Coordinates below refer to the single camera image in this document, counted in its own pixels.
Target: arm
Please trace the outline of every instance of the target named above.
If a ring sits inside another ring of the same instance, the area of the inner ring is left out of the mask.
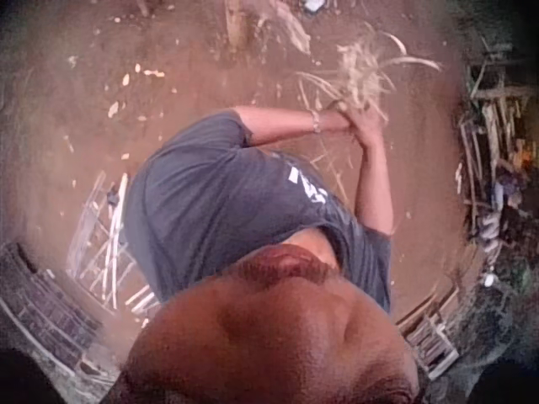
[[[380,116],[373,108],[361,114],[347,108],[345,113],[355,126],[355,137],[363,148],[355,216],[362,225],[391,236],[393,206]]]
[[[256,107],[236,107],[233,109],[243,124],[253,132],[250,146],[261,146],[314,132],[314,120],[308,111],[270,109]],[[349,121],[337,111],[322,111],[320,130],[347,130]]]

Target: brown soil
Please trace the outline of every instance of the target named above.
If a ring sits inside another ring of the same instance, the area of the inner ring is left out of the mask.
[[[175,10],[167,10],[169,4]],[[401,318],[438,281],[446,281],[444,273],[457,266],[464,244],[465,210],[454,180],[460,156],[452,125],[462,64],[441,4],[341,0],[340,14],[330,8],[302,17],[312,36],[312,58],[290,46],[275,27],[252,39],[246,52],[231,56],[218,1],[168,0],[156,4],[153,19],[140,15],[135,0],[19,4],[4,15],[0,60],[4,238],[22,241],[42,268],[51,268],[68,285],[62,276],[67,248],[100,170],[116,181],[123,172],[135,173],[163,141],[216,109],[234,104],[302,108],[294,72],[334,68],[335,45],[351,42],[366,20],[395,34],[411,53],[444,65],[442,73],[421,66],[388,71],[397,87],[384,99],[398,224],[392,315]],[[136,63],[166,76],[136,74]],[[128,72],[131,82],[123,87]],[[109,119],[115,101],[120,111]],[[146,121],[138,120],[142,115]],[[316,164],[334,192],[350,203],[360,150],[345,136],[325,136],[324,144],[329,156]],[[323,154],[321,141],[312,136],[279,146],[309,160]],[[124,153],[130,153],[129,160],[120,160]],[[120,320],[103,316],[110,329],[119,329]],[[138,327],[131,324],[116,334],[120,359]]]

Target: lips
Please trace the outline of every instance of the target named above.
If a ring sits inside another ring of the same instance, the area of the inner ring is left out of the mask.
[[[263,288],[289,278],[322,284],[332,268],[302,247],[291,244],[268,246],[230,267],[231,274]]]

